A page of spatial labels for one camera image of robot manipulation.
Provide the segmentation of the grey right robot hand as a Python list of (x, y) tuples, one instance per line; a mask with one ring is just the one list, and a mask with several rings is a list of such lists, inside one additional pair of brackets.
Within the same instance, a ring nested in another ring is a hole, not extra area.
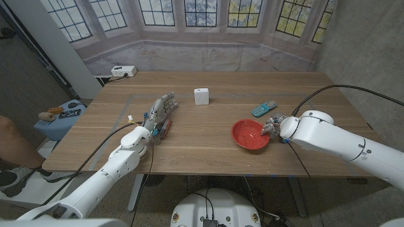
[(261, 135), (269, 134), (271, 136), (279, 136), (280, 135), (280, 126), (281, 123), (287, 119), (287, 116), (284, 115), (273, 115), (271, 116), (263, 125), (261, 129)]

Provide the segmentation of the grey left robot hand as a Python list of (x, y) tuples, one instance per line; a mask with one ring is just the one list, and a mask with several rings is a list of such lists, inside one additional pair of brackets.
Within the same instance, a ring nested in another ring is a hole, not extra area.
[(165, 121), (167, 116), (177, 107), (175, 93), (172, 91), (158, 98), (151, 106), (148, 115), (143, 123), (143, 127), (151, 131), (158, 124)]

